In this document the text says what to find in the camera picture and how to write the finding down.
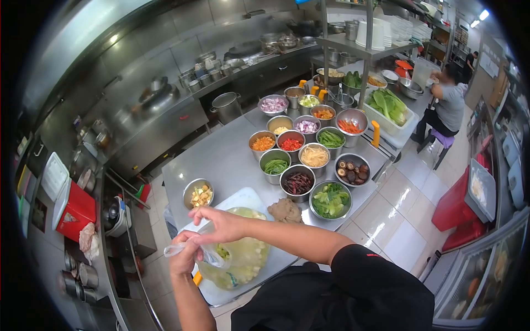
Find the diced red onion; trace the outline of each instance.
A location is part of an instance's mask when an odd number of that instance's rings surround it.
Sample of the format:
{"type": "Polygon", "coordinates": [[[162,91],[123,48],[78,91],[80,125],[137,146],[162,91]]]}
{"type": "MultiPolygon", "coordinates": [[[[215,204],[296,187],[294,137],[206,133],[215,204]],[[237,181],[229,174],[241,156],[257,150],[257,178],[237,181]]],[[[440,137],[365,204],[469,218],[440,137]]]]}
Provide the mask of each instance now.
{"type": "Polygon", "coordinates": [[[297,124],[296,129],[301,133],[315,133],[318,131],[319,126],[316,123],[309,121],[302,121],[297,124]]]}
{"type": "Polygon", "coordinates": [[[261,103],[261,110],[265,112],[277,112],[284,110],[287,107],[287,102],[281,98],[267,98],[261,103]]]}

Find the gray shirt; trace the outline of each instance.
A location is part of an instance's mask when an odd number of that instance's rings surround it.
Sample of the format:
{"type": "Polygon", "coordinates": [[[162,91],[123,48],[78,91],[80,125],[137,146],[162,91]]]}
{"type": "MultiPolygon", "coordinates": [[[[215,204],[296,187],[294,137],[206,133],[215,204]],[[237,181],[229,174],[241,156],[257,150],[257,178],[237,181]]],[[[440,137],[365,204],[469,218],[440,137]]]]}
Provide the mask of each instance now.
{"type": "Polygon", "coordinates": [[[450,131],[457,132],[464,118],[464,94],[467,91],[467,85],[459,83],[456,86],[440,85],[440,87],[444,98],[435,104],[434,109],[441,122],[450,131]]]}

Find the ceiling light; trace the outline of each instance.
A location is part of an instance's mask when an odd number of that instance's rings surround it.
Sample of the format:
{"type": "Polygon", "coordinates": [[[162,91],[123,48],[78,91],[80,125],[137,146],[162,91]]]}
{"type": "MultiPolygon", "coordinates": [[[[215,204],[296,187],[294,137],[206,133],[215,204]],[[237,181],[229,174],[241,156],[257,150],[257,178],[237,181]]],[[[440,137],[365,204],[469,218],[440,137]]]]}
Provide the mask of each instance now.
{"type": "Polygon", "coordinates": [[[481,21],[484,21],[485,18],[488,17],[489,14],[490,14],[490,13],[488,13],[487,10],[482,11],[482,13],[480,13],[480,16],[479,16],[480,20],[481,20],[481,21]]]}

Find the purple stool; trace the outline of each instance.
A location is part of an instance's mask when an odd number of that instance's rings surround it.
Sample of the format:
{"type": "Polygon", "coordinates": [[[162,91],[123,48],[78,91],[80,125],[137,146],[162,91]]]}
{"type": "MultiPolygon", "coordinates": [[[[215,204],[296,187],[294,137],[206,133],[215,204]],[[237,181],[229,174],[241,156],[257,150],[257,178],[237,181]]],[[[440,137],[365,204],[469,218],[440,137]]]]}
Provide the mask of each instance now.
{"type": "Polygon", "coordinates": [[[441,142],[442,145],[444,145],[444,150],[441,151],[440,157],[438,158],[438,162],[434,166],[434,170],[438,169],[438,166],[440,165],[441,161],[444,159],[445,155],[447,154],[447,151],[450,149],[450,147],[455,142],[455,137],[446,137],[442,135],[440,132],[436,131],[434,128],[429,130],[429,135],[423,143],[418,146],[418,149],[416,150],[418,153],[420,153],[425,146],[428,144],[431,144],[435,141],[435,139],[438,139],[439,142],[441,142]]]}

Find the black shirt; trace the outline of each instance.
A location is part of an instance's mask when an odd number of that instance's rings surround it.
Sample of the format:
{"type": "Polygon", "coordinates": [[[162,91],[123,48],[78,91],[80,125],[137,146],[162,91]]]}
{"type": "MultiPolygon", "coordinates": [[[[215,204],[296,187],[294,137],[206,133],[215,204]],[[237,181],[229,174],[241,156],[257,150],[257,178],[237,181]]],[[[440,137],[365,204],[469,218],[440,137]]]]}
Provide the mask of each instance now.
{"type": "Polygon", "coordinates": [[[468,61],[469,61],[469,63],[471,63],[471,65],[473,65],[473,61],[475,61],[475,58],[473,57],[473,53],[469,53],[465,57],[464,70],[463,70],[465,77],[470,76],[470,73],[471,73],[471,68],[467,65],[468,61]]]}
{"type": "Polygon", "coordinates": [[[433,313],[434,295],[416,277],[348,245],[331,273],[305,263],[264,284],[232,313],[232,330],[429,330],[433,313]]]}

